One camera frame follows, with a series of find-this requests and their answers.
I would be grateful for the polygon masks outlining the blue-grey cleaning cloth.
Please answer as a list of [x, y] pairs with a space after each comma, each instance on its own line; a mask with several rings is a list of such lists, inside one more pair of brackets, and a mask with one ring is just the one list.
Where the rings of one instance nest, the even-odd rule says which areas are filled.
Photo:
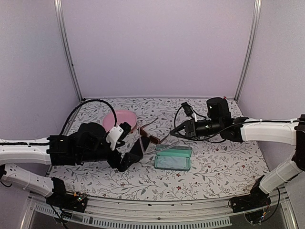
[[184, 157], [158, 157], [155, 166], [166, 169], [187, 169], [188, 162]]

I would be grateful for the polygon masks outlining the grey case green lining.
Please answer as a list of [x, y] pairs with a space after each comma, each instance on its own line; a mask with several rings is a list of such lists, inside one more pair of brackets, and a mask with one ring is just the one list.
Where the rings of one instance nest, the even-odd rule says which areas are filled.
[[156, 146], [155, 169], [189, 171], [193, 149], [189, 146], [162, 145]]

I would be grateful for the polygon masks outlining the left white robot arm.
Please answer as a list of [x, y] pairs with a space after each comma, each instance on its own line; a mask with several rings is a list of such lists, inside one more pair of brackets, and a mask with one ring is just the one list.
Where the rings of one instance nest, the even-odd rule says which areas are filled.
[[18, 167], [18, 163], [35, 163], [52, 166], [75, 166], [85, 162], [106, 161], [120, 172], [139, 162], [148, 142], [139, 138], [130, 152], [121, 154], [117, 148], [130, 131], [127, 123], [114, 126], [107, 132], [98, 123], [81, 124], [70, 135], [51, 135], [25, 142], [0, 141], [0, 180], [20, 185], [52, 199], [60, 207], [67, 207], [71, 197], [62, 180], [42, 177]]

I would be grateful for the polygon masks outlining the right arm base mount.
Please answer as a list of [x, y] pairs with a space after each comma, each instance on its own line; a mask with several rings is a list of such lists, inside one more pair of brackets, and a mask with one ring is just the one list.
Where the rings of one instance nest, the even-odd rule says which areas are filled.
[[256, 180], [250, 190], [250, 194], [232, 197], [228, 200], [228, 206], [233, 210], [233, 213], [253, 210], [255, 208], [262, 208], [264, 206], [267, 207], [265, 210], [245, 214], [245, 219], [252, 225], [257, 225], [268, 221], [277, 212], [280, 203], [281, 193], [277, 187], [276, 190], [278, 192], [278, 199], [276, 207], [273, 212], [268, 217], [266, 217], [268, 210], [271, 208], [271, 199], [269, 194], [264, 193], [259, 188], [263, 177], [264, 175]]

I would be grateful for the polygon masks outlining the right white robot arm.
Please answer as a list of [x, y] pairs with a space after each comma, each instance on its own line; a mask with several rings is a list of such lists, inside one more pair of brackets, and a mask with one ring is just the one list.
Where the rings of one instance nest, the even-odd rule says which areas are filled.
[[191, 140], [207, 141], [216, 135], [231, 142], [265, 141], [295, 146], [295, 151], [267, 175], [261, 176], [246, 198], [250, 208], [258, 207], [265, 196], [289, 182], [305, 170], [305, 116], [289, 120], [263, 120], [238, 117], [233, 119], [228, 102], [221, 97], [208, 99], [207, 120], [197, 120], [188, 103], [181, 107], [190, 120], [170, 131], [172, 136]]

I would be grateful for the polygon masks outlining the clear purple glasses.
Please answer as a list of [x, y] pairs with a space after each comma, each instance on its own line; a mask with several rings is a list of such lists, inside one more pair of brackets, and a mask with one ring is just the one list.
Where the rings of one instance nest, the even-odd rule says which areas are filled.
[[143, 155], [152, 155], [152, 154], [157, 154], [159, 152], [174, 148], [176, 145], [178, 145], [180, 142], [180, 140], [177, 140], [175, 142], [172, 142], [169, 145], [165, 145], [165, 144], [157, 144], [155, 149], [152, 151], [144, 151], [144, 147], [140, 147], [141, 153], [143, 153]]

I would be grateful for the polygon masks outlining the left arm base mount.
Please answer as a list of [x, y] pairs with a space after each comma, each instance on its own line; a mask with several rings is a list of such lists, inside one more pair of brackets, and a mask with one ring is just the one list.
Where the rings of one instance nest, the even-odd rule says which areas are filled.
[[75, 192], [73, 194], [66, 191], [65, 184], [59, 178], [52, 177], [53, 182], [52, 194], [46, 198], [46, 203], [59, 207], [60, 209], [72, 210], [84, 213], [87, 207], [87, 194]]

